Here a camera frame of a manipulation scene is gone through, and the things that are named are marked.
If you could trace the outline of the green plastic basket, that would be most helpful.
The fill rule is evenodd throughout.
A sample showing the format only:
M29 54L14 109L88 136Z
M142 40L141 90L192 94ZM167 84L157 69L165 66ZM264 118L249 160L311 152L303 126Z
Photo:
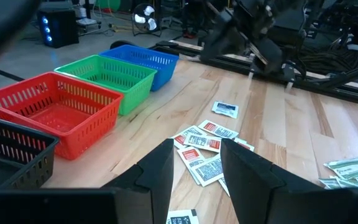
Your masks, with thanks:
M122 93L120 115L129 114L149 96L157 73L152 68L100 55L91 55L55 71Z

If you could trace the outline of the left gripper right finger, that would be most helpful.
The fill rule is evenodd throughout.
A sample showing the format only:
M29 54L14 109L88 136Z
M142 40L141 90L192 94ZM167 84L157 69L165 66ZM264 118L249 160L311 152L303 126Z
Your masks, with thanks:
M231 139L221 161L239 224L358 224L358 188L324 189Z

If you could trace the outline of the black-print towelette packet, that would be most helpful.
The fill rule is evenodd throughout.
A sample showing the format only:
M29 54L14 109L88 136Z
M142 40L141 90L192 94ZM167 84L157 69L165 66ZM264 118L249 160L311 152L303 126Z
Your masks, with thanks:
M200 224L195 209L169 211L166 224Z

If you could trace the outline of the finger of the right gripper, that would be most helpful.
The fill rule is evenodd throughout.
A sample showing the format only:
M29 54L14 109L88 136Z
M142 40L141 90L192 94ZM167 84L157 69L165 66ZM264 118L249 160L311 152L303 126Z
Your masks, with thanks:
M200 53L200 60L207 61L222 55L225 48L226 23L216 21L212 33L205 38L203 49Z
M224 37L224 55L240 55L248 56L250 54L250 48L248 41L239 33L235 27L231 27L227 30Z

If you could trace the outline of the black floor fan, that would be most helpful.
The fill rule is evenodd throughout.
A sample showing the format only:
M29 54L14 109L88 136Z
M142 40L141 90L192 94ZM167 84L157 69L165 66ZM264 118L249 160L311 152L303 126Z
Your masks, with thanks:
M132 34L150 34L160 37L162 29L155 15L156 10L149 3L138 4L132 12Z

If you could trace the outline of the black plastic basket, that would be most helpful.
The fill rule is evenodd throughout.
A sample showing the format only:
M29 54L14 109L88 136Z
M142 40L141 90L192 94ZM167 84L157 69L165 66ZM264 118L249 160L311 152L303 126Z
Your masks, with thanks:
M0 119L0 189L38 189L53 174L59 138Z

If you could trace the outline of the blue plastic basket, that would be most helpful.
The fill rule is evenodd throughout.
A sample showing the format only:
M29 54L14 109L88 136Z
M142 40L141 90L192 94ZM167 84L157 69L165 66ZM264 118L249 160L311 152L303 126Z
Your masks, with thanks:
M179 56L167 54L156 50L146 49L135 45L122 45L111 50L106 50L100 56L122 60L157 71L154 76L151 91L161 89L168 83L175 71Z

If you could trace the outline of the white floor box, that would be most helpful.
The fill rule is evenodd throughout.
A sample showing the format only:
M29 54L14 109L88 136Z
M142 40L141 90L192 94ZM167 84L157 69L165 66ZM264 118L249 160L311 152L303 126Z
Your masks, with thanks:
M84 26L97 24L96 20L87 17L85 8L79 7L78 13L78 19L76 20L77 24Z

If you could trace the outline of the blue-print wipe packet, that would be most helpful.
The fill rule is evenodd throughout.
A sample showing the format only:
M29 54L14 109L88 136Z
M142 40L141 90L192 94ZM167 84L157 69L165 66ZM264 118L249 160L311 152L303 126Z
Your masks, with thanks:
M215 101L212 111L217 114L222 114L234 119L237 119L239 107L237 105L230 105L220 101Z

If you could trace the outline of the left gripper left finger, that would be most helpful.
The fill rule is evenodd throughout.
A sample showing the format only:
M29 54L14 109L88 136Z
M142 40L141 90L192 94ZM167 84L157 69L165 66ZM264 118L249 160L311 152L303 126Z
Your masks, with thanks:
M100 188L0 190L0 224L165 224L173 156L166 139Z

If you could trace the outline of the red plastic basket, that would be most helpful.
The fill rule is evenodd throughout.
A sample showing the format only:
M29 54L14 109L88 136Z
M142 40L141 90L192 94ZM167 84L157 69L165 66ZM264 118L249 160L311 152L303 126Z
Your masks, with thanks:
M74 160L114 127L123 97L47 72L0 88L0 119L58 137L56 154Z

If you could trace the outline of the blue-lit computer tower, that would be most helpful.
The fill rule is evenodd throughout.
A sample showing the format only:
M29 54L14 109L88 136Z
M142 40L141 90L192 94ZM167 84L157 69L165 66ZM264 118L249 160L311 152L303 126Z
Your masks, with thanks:
M57 49L79 43L74 10L40 9L37 12L37 22L46 46Z

